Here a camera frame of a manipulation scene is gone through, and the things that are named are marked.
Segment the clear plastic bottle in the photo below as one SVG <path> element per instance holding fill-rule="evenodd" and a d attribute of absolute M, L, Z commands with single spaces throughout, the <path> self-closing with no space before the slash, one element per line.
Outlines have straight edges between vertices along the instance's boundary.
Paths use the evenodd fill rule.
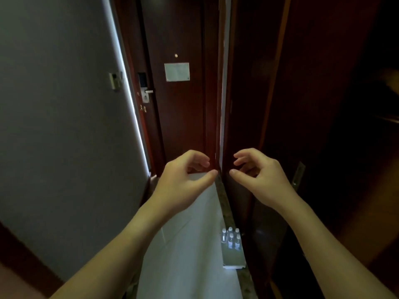
<path fill-rule="evenodd" d="M 241 250 L 241 235 L 237 234 L 236 238 L 235 238 L 235 242 L 234 242 L 234 248 L 237 251 Z"/>
<path fill-rule="evenodd" d="M 229 237 L 227 238 L 227 244 L 229 245 L 229 249 L 233 248 L 233 242 L 234 242 L 234 234 L 230 233 Z"/>
<path fill-rule="evenodd" d="M 226 231 L 226 228 L 222 229 L 222 242 L 224 244 L 227 242 L 227 231 Z"/>

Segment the person's left hand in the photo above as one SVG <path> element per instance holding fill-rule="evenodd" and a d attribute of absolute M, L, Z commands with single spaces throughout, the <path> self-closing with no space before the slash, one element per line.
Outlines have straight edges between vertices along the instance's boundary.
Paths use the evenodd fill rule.
<path fill-rule="evenodd" d="M 217 170 L 209 171 L 196 181 L 190 180 L 188 173 L 193 169 L 202 171 L 209 165 L 209 157 L 195 150 L 189 150 L 168 162 L 150 200 L 165 208 L 172 216 L 187 209 L 207 187 L 212 185 Z"/>

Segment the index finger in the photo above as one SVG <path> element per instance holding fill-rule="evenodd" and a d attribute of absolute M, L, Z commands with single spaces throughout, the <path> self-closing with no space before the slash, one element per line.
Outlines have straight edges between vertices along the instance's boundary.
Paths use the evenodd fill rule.
<path fill-rule="evenodd" d="M 209 163 L 209 157 L 196 150 L 188 150 L 186 153 L 179 156 L 178 159 L 182 161 L 184 166 L 188 166 L 191 163 L 198 163 L 204 167 L 207 167 L 207 164 Z"/>
<path fill-rule="evenodd" d="M 261 151 L 256 150 L 255 148 L 240 150 L 236 154 L 234 154 L 234 157 L 235 158 L 248 157 L 260 169 L 262 169 L 264 167 L 265 160 L 268 159 L 268 157 L 266 155 L 264 155 Z"/>

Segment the white tile floor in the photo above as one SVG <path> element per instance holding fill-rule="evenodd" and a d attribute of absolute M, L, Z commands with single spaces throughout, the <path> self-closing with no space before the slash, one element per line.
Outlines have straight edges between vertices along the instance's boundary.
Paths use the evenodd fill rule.
<path fill-rule="evenodd" d="M 144 256 L 137 299 L 242 299 L 237 272 L 222 267 L 222 227 L 213 184 L 154 237 Z"/>

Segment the rectangular plaque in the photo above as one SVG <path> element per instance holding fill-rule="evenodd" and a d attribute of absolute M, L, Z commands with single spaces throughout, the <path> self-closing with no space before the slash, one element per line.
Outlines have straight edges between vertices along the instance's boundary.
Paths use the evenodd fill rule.
<path fill-rule="evenodd" d="M 189 63 L 166 63 L 164 65 L 167 82 L 182 82 L 190 80 Z"/>

